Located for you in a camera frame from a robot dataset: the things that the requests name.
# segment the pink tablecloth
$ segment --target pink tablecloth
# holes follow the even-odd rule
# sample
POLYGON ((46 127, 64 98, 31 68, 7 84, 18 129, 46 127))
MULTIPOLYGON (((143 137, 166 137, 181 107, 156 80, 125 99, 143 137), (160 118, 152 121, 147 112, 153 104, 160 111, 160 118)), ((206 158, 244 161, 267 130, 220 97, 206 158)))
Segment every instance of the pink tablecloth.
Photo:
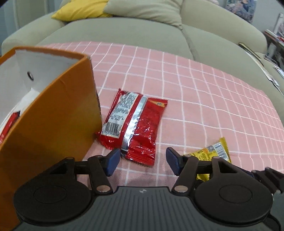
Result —
MULTIPOLYGON (((110 177, 113 187, 172 187, 176 176, 166 162, 166 148, 192 152, 220 137, 226 138, 234 165, 247 170, 269 166, 283 172, 284 128, 262 91, 212 67, 161 51, 98 42, 48 47, 91 57, 103 119, 118 88, 168 99, 156 140, 155 166, 122 159, 110 177)), ((95 142, 85 158, 108 152, 95 142)))

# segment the orange box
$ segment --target orange box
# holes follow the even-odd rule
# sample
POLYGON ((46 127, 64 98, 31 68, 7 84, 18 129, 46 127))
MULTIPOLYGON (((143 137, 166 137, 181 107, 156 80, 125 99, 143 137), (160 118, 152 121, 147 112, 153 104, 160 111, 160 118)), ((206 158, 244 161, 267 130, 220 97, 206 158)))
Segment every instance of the orange box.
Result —
POLYGON ((1 57, 2 127, 25 104, 0 145, 1 231, 19 223, 15 190, 65 157, 82 160, 102 126, 92 65, 84 54, 17 47, 1 57))

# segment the beige couch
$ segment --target beige couch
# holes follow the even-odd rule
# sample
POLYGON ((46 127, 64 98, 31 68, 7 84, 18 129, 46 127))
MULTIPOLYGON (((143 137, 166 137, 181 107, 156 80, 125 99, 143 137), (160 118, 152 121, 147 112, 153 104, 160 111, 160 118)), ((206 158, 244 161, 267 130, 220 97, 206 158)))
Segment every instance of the beige couch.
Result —
MULTIPOLYGON (((63 0, 61 6, 70 0, 63 0)), ((260 67, 237 44, 242 42, 262 57, 267 43, 255 27, 231 12, 205 0, 184 0, 183 29, 135 18, 92 18, 64 23, 45 15, 9 36, 2 53, 19 45, 102 41, 156 49, 196 60, 227 72, 263 90, 284 123, 284 97, 260 67)), ((284 79, 263 61, 284 92, 284 79)))

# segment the red snack package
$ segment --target red snack package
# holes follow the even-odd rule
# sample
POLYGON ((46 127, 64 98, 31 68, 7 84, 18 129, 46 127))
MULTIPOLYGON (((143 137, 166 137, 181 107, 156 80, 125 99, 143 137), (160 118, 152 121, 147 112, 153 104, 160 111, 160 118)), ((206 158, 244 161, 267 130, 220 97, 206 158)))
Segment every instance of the red snack package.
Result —
POLYGON ((12 113, 12 115, 10 116, 9 120, 7 121, 2 133, 0 134, 0 144, 3 143, 4 139, 8 135, 9 130, 11 129, 13 124, 17 121, 19 116, 20 116, 20 111, 12 113))
POLYGON ((121 148, 126 159, 153 166, 158 125, 167 103, 119 89, 99 141, 107 149, 121 148))

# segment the yellow snack package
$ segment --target yellow snack package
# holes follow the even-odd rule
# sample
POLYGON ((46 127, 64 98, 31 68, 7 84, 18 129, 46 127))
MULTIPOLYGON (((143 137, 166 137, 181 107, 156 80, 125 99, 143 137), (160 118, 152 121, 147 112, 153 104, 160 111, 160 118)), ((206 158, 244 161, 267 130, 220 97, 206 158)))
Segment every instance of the yellow snack package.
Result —
MULTIPOLYGON (((219 142, 213 145, 210 145, 193 153, 184 154, 184 156, 195 156, 199 160, 206 161, 211 161, 213 156, 219 156, 225 159, 226 161, 232 163, 229 155, 228 146, 224 137, 220 138, 219 142)), ((209 180, 209 174, 197 174, 197 179, 207 181, 209 180)))

